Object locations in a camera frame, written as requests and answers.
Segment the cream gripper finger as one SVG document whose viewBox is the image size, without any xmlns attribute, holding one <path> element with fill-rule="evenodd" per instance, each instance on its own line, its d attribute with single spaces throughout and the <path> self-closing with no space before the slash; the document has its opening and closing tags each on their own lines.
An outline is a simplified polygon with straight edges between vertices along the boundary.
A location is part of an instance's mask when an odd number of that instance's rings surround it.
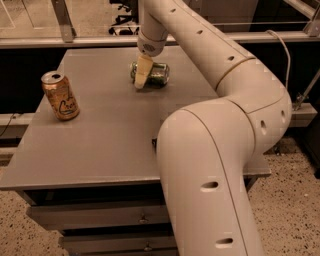
<svg viewBox="0 0 320 256">
<path fill-rule="evenodd" d="M 148 55 L 141 55 L 137 61 L 134 86 L 136 89 L 142 89 L 147 81 L 149 73 L 153 67 L 153 60 Z"/>
</svg>

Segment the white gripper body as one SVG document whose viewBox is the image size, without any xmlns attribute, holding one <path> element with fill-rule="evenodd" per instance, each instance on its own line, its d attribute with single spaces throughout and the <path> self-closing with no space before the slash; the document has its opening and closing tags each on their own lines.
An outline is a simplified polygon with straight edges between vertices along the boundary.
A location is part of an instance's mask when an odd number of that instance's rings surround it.
<svg viewBox="0 0 320 256">
<path fill-rule="evenodd" d="M 147 34 L 140 30 L 138 33 L 137 46 L 141 53 L 150 57 L 160 55 L 167 41 L 167 31 L 152 32 Z"/>
</svg>

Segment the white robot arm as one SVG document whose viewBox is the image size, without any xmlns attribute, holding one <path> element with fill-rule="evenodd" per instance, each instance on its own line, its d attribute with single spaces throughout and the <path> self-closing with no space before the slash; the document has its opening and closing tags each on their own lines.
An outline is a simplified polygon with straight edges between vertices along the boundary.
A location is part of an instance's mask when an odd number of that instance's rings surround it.
<svg viewBox="0 0 320 256">
<path fill-rule="evenodd" d="M 264 256 L 243 170 L 287 130 L 287 89 L 183 0 L 138 0 L 138 13 L 139 50 L 155 57 L 174 37 L 217 94 L 175 111 L 157 137 L 179 256 Z"/>
</svg>

